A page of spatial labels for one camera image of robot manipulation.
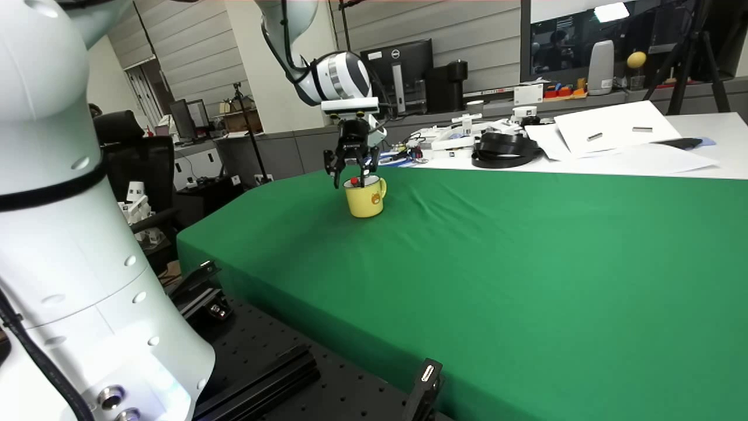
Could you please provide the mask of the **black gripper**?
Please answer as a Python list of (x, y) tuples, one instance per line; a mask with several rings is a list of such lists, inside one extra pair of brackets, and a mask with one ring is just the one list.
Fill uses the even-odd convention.
[(378, 168), (378, 145), (385, 141), (387, 129), (374, 117), (363, 114), (340, 122), (340, 135), (337, 149), (324, 149), (324, 172), (332, 185), (339, 185), (345, 161), (359, 159), (359, 187), (366, 185)]

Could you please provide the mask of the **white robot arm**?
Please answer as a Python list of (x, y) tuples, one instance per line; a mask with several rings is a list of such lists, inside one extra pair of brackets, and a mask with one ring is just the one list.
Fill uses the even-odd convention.
[(89, 48), (130, 1), (0, 0), (0, 421), (192, 421), (214, 372), (89, 114)]

